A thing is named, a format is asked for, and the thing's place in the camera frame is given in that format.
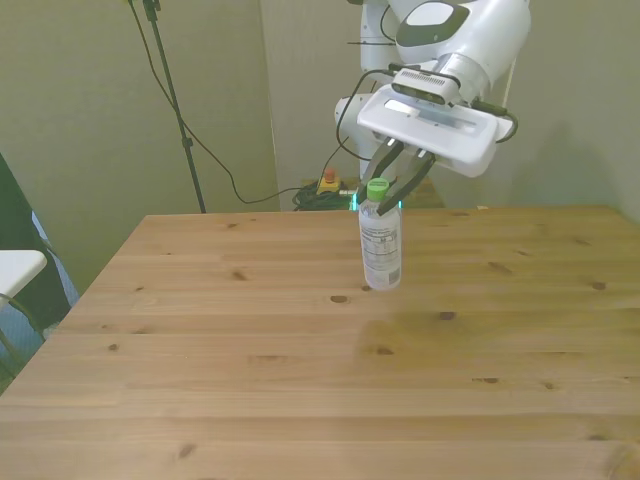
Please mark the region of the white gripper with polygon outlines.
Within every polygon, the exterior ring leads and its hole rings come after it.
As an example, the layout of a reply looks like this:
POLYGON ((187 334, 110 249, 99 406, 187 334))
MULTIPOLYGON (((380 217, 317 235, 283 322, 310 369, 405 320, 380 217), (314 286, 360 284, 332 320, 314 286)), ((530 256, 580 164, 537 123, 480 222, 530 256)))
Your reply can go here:
POLYGON ((357 123, 383 137, 400 142, 383 142, 374 153, 361 177, 360 192, 367 192, 368 182, 380 178, 403 152, 403 143, 418 150, 407 170, 397 178, 377 213, 387 214, 404 200, 436 163, 465 177, 481 176, 492 162, 497 142, 510 132, 513 122, 468 107, 439 106, 395 92, 386 85, 364 105, 357 123))

